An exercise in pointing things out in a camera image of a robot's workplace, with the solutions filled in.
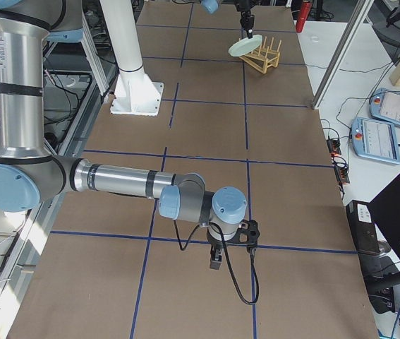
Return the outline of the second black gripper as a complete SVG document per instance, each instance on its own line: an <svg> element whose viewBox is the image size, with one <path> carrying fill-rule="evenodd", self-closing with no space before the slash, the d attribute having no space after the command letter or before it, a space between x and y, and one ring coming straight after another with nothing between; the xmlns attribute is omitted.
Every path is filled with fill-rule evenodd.
<svg viewBox="0 0 400 339"><path fill-rule="evenodd" d="M234 240L235 236L225 235L224 240L226 245L223 245L222 239L216 239L209 232L207 233L207 240L211 245L210 248L210 269L219 270L222 264L222 249L228 246Z"/></svg>

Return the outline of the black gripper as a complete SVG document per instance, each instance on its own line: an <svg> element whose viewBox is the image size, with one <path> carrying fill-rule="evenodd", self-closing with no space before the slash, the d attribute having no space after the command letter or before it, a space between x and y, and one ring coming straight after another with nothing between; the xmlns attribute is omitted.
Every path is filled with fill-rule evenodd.
<svg viewBox="0 0 400 339"><path fill-rule="evenodd" d="M253 37L253 26L255 22L255 16L251 13L251 10L241 11L240 24L241 27L246 30L247 37Z"/></svg>

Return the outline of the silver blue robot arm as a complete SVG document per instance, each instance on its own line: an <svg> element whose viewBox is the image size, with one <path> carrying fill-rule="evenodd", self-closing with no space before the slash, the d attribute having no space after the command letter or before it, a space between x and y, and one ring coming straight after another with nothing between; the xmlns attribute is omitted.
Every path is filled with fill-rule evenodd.
<svg viewBox="0 0 400 339"><path fill-rule="evenodd" d="M252 32L255 24L255 15L252 13L256 1L238 0L238 1L216 1L201 0L199 4L208 14L217 12L221 7L233 8L240 15L239 23L246 32Z"/></svg>

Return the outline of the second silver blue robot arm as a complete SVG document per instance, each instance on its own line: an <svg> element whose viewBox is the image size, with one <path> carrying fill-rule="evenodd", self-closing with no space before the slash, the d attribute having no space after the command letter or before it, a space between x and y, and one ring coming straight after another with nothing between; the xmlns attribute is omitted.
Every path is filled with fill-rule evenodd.
<svg viewBox="0 0 400 339"><path fill-rule="evenodd" d="M45 41L84 38L80 1L0 1L0 209L29 210L65 191L155 199L159 214L207 228L210 266L228 245L253 255L259 232L247 200L231 186L209 192L201 176L101 165L51 153L44 139Z"/></svg>

